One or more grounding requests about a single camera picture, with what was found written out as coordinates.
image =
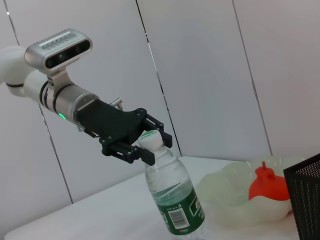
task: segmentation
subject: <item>silver cylinder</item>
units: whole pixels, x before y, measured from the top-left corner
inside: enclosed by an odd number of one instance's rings
[[[77,124],[77,111],[96,99],[99,99],[97,95],[78,85],[71,85],[59,93],[56,98],[55,109],[62,118]]]

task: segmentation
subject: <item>white backdrop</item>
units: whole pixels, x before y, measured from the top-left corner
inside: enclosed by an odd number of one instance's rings
[[[235,0],[274,155],[320,152],[320,2]]]
[[[16,45],[0,1],[0,47]],[[0,239],[71,204],[39,106],[0,86]]]
[[[182,154],[269,155],[232,1],[138,4]]]
[[[125,111],[147,109],[174,135],[134,0],[8,0],[7,4],[22,46],[66,28],[88,35],[93,51],[68,68],[70,78],[107,103],[121,97]],[[98,139],[51,112],[45,110],[44,115],[74,201],[143,171],[141,161],[130,165],[105,157]],[[172,149],[179,154],[175,140]]]

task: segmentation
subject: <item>barcode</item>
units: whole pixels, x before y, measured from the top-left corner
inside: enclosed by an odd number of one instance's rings
[[[175,229],[183,229],[189,227],[190,224],[182,208],[174,211],[168,211]]]

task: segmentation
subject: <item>camera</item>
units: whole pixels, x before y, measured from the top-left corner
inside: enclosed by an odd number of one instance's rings
[[[46,75],[52,75],[78,60],[92,49],[92,40],[82,32],[68,28],[29,46],[25,62]]]

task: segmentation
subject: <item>green led light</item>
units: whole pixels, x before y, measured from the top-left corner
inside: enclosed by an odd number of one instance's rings
[[[59,113],[59,116],[62,117],[63,119],[66,119],[66,117],[62,113]]]

